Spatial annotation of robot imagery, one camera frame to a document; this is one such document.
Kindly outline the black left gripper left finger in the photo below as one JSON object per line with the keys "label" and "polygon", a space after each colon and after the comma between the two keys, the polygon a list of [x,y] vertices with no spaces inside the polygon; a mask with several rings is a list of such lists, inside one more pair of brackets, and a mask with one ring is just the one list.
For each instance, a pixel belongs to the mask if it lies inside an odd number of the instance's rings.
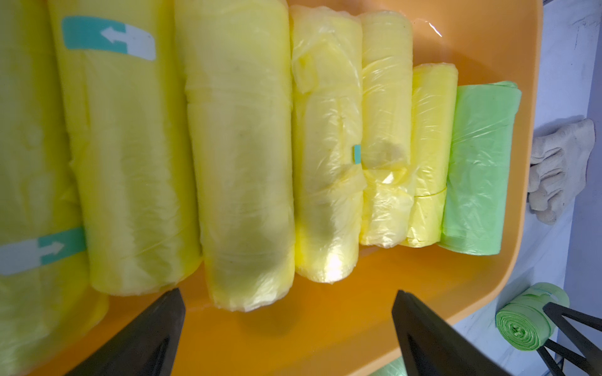
{"label": "black left gripper left finger", "polygon": [[69,375],[171,375],[186,307],[167,291]]}

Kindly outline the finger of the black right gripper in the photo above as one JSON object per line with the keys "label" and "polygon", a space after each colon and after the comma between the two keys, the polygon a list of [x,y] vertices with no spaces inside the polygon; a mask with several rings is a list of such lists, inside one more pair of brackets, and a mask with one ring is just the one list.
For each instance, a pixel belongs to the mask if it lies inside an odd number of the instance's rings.
{"label": "finger of the black right gripper", "polygon": [[550,339],[546,340],[544,345],[537,349],[537,353],[549,368],[550,373],[555,376],[565,376],[557,362],[551,357],[549,351],[552,350],[554,353],[563,357],[564,360],[573,363],[577,368],[586,372],[586,374],[593,376],[601,375],[601,349],[569,323],[567,318],[591,327],[599,332],[601,331],[601,319],[558,305],[554,302],[549,302],[544,305],[543,311],[545,315],[556,324],[559,331],[564,333],[570,342],[581,352],[581,354],[577,354],[555,341]]}

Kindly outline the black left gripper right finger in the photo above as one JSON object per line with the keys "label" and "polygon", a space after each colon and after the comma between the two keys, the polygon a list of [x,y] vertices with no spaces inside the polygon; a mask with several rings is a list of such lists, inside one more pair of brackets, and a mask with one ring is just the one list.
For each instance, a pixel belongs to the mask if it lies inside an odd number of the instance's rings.
{"label": "black left gripper right finger", "polygon": [[413,294],[398,291],[392,317],[409,375],[507,375]]}

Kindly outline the green trash bag roll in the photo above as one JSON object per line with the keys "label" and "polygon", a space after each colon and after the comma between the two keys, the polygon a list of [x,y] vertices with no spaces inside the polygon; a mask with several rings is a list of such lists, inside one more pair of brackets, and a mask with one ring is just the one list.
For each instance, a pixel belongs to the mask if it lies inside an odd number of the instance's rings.
{"label": "green trash bag roll", "polygon": [[466,255],[501,250],[514,122],[512,81],[460,86],[451,136],[440,246]]}
{"label": "green trash bag roll", "polygon": [[570,306],[568,294],[562,288],[546,282],[532,285],[495,315],[495,325],[500,335],[520,351],[539,349],[557,327],[543,311],[543,307],[550,302]]}

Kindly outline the yellow trash bag roll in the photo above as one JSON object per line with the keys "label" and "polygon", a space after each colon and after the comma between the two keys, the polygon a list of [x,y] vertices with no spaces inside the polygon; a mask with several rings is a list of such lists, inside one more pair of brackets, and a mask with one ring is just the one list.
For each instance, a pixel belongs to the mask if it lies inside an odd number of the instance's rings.
{"label": "yellow trash bag roll", "polygon": [[360,243],[392,248],[407,237],[415,197],[412,25],[394,11],[364,13],[361,22],[362,168],[367,186]]}
{"label": "yellow trash bag roll", "polygon": [[249,312],[295,276],[288,5],[177,1],[174,13],[209,295]]}
{"label": "yellow trash bag roll", "polygon": [[455,65],[413,68],[412,164],[415,197],[403,244],[423,248],[441,239],[459,72]]}
{"label": "yellow trash bag roll", "polygon": [[44,1],[1,4],[1,373],[23,375],[106,315],[89,260]]}
{"label": "yellow trash bag roll", "polygon": [[289,11],[296,271],[331,284],[351,274],[359,254],[362,24],[324,6]]}
{"label": "yellow trash bag roll", "polygon": [[142,295],[202,261],[171,1],[51,1],[90,279]]}

